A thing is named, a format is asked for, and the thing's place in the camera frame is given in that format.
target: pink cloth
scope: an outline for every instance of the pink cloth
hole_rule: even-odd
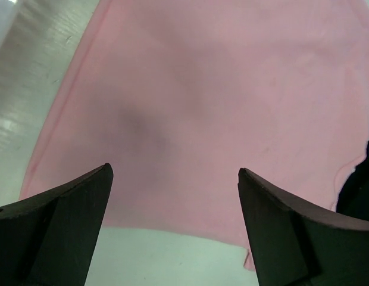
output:
[[[102,0],[21,198],[109,162],[107,225],[249,248],[240,167],[334,210],[368,138],[362,0]]]

